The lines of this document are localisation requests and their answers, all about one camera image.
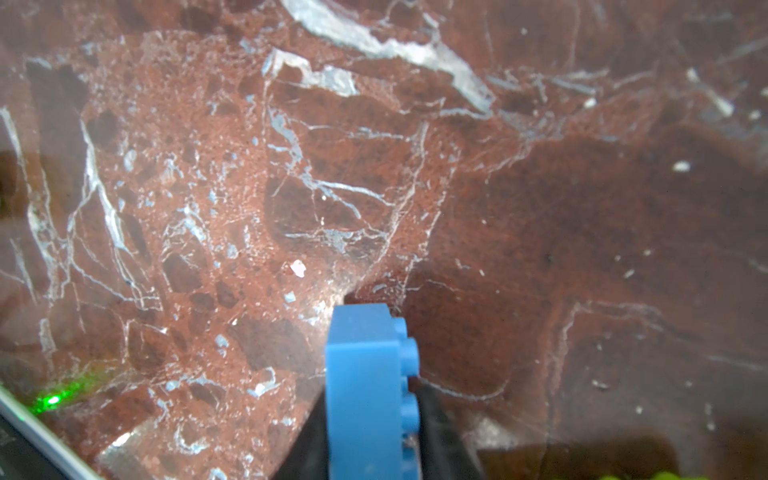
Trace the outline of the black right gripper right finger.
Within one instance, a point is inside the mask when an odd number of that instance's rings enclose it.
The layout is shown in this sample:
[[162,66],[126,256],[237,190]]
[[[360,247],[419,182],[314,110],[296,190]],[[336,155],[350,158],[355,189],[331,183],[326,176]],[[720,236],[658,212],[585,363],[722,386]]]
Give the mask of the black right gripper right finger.
[[481,480],[483,473],[463,444],[436,391],[420,386],[416,392],[420,430],[422,478],[425,480]]

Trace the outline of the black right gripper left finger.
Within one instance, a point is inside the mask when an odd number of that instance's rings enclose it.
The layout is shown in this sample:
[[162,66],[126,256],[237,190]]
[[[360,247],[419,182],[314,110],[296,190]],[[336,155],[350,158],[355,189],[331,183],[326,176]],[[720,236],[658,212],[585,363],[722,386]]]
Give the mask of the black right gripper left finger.
[[326,396],[318,396],[300,433],[273,480],[328,480],[329,446],[326,418]]

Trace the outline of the blue lego brick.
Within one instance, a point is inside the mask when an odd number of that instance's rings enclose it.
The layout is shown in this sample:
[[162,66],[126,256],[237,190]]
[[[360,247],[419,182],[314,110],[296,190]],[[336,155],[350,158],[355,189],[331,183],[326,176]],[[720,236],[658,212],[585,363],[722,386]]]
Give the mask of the blue lego brick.
[[325,345],[325,402],[331,479],[418,479],[409,438],[420,428],[409,380],[418,345],[385,304],[334,308]]

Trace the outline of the green lego brick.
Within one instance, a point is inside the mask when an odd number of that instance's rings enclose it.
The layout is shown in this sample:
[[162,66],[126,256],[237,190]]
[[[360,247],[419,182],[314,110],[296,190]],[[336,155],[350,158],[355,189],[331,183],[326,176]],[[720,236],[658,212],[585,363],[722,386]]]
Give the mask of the green lego brick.
[[674,474],[672,472],[659,472],[650,478],[622,478],[614,475],[606,475],[598,478],[599,480],[708,480],[707,477],[686,477]]

